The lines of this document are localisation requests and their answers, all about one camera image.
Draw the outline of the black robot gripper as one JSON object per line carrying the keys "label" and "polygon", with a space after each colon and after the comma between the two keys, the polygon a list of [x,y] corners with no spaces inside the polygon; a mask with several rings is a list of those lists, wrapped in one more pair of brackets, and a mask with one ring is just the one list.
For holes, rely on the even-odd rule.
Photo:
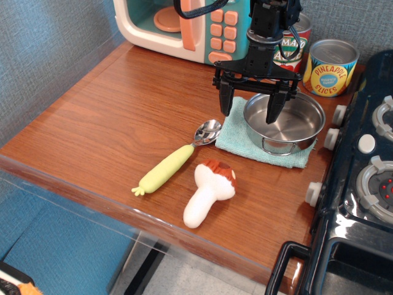
{"label": "black robot gripper", "polygon": [[266,123],[276,122],[287,99],[295,98],[299,74],[274,63],[276,49],[281,47],[283,33],[264,37],[249,29],[247,54],[240,60],[216,61],[213,85],[219,90],[221,113],[228,117],[236,89],[270,94]]}

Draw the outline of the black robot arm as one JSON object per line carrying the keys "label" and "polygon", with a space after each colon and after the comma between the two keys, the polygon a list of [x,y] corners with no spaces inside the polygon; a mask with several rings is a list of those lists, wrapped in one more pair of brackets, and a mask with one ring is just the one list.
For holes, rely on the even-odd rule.
{"label": "black robot arm", "polygon": [[300,40],[294,24],[299,21],[300,1],[251,1],[251,24],[246,37],[247,54],[240,60],[217,61],[213,85],[219,90],[221,113],[229,116],[235,90],[268,94],[266,123],[277,120],[287,101],[296,97],[302,76],[274,63],[283,32]]}

